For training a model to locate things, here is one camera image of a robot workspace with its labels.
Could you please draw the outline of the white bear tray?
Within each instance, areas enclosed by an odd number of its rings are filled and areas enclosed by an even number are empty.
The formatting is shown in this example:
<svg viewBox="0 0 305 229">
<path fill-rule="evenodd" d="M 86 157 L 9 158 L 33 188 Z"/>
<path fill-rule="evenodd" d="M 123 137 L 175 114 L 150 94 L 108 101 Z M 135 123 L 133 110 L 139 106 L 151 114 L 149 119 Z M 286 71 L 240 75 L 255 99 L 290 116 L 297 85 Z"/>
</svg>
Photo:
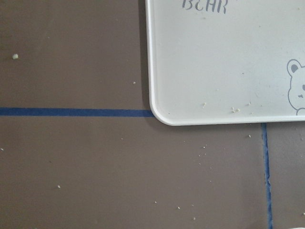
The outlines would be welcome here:
<svg viewBox="0 0 305 229">
<path fill-rule="evenodd" d="M 172 126 L 305 119 L 302 0 L 148 0 L 150 107 Z"/>
</svg>

